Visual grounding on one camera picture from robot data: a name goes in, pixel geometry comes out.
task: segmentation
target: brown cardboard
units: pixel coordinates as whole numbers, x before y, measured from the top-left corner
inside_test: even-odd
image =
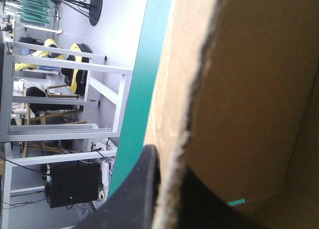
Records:
[[[146,137],[154,228],[174,227],[185,165],[270,228],[319,228],[318,2],[174,0]]]

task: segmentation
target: metal rod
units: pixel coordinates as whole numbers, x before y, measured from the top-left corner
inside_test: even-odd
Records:
[[[33,188],[22,188],[17,190],[11,190],[11,193],[23,193],[23,192],[30,192],[30,191],[41,191],[44,189],[44,186],[40,187],[33,187]]]
[[[85,3],[85,2],[82,2],[82,1],[78,1],[78,0],[65,0],[65,1],[67,1],[67,2],[69,2],[69,3],[74,2],[74,3],[81,4],[81,5],[85,5],[85,6],[89,6],[89,7],[94,7],[94,5],[92,5],[92,4]]]
[[[78,10],[77,8],[73,7],[72,5],[70,5],[69,3],[67,3],[66,1],[64,0],[58,0],[62,3],[64,3],[65,5],[69,6],[70,8],[74,9],[75,11],[79,12],[80,14],[82,14],[83,16],[89,18],[90,20],[94,21],[97,23],[97,21],[95,19],[92,19],[90,16],[86,15],[85,13],[81,12],[80,10]]]
[[[116,151],[100,151],[103,157],[114,157],[116,156]],[[98,152],[87,152],[87,153],[72,153],[72,154],[61,154],[52,156],[42,156],[42,157],[29,157],[29,158],[16,158],[11,161],[22,166],[30,166],[45,163],[61,163],[70,162],[77,160],[95,159],[101,158],[102,156]],[[16,167],[15,164],[8,163],[11,167]]]

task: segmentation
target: green panel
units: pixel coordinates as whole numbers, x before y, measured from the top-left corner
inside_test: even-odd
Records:
[[[144,143],[172,0],[148,0],[109,196],[125,180]]]

